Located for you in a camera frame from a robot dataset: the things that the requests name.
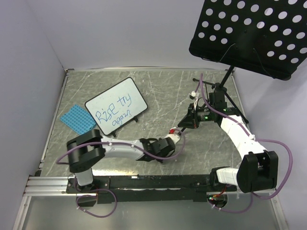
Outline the small black-framed whiteboard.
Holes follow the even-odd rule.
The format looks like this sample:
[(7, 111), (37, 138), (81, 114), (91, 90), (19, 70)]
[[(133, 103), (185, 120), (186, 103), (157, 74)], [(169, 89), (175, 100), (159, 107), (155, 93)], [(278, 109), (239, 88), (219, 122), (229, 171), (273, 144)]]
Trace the small black-framed whiteboard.
[(135, 120), (148, 104), (131, 77), (103, 91), (84, 104), (101, 132), (108, 136)]

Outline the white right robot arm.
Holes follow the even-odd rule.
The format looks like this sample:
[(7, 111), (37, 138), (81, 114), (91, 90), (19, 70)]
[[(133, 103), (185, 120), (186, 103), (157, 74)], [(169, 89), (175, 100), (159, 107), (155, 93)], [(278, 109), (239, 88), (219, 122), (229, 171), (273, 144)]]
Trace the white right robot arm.
[(209, 94), (203, 106), (198, 105), (199, 94), (192, 91), (189, 97), (194, 100), (178, 127), (196, 129), (200, 122), (215, 122), (231, 139), (240, 154), (239, 168), (218, 167), (210, 173), (209, 184), (215, 191), (225, 185), (234, 185), (244, 193), (274, 189), (277, 185), (278, 156), (266, 150), (256, 141), (244, 124), (240, 112), (228, 107), (222, 92)]

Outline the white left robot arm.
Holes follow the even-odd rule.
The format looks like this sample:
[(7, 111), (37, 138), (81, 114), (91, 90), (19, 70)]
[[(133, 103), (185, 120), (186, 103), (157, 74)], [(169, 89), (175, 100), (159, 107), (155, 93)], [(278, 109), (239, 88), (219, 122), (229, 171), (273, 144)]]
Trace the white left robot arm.
[(125, 158), (134, 161), (158, 161), (171, 157), (180, 136), (175, 133), (164, 138), (141, 138), (127, 141), (102, 136), (94, 129), (67, 142), (68, 165), (77, 186), (85, 193), (94, 189), (92, 167), (103, 158)]

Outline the blue studded building plate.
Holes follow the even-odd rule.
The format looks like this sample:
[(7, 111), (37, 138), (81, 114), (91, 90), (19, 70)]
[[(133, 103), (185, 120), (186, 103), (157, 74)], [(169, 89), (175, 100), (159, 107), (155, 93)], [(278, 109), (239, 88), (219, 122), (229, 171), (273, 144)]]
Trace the blue studded building plate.
[(78, 135), (85, 134), (96, 127), (96, 122), (91, 115), (77, 104), (62, 115), (60, 121)]

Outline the black perforated music stand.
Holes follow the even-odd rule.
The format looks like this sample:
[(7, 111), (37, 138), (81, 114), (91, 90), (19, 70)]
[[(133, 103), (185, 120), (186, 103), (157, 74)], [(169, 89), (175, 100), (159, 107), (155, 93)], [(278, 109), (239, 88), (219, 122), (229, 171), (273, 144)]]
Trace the black perforated music stand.
[(307, 58), (307, 3), (206, 0), (189, 52), (229, 65), (222, 81), (212, 84), (211, 92), (222, 92), (225, 101), (230, 96), (224, 85), (234, 68), (287, 81)]

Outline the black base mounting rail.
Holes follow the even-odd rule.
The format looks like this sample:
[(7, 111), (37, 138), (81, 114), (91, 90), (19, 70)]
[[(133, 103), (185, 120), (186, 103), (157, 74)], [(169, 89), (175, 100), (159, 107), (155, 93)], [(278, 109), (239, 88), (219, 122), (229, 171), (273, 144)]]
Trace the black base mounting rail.
[(181, 201), (206, 202), (207, 195), (237, 190), (234, 185), (221, 184), (208, 174), (195, 175), (117, 175), (94, 176), (89, 185), (80, 186), (68, 179), (67, 194), (89, 194), (98, 204), (118, 202)]

